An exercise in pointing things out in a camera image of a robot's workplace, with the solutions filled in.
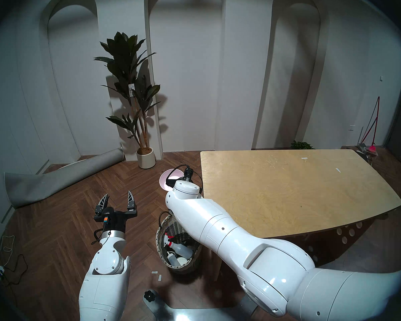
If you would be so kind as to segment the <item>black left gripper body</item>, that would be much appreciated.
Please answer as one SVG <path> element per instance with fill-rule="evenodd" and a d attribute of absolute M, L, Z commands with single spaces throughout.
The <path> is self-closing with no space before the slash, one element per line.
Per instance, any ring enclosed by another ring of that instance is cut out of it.
<path fill-rule="evenodd" d="M 128 219 L 137 217 L 136 207 L 127 210 L 126 212 L 114 211 L 113 207 L 101 208 L 96 206 L 95 208 L 95 222 L 102 223 L 102 232 L 106 231 L 119 231 L 126 232 L 126 221 Z"/>

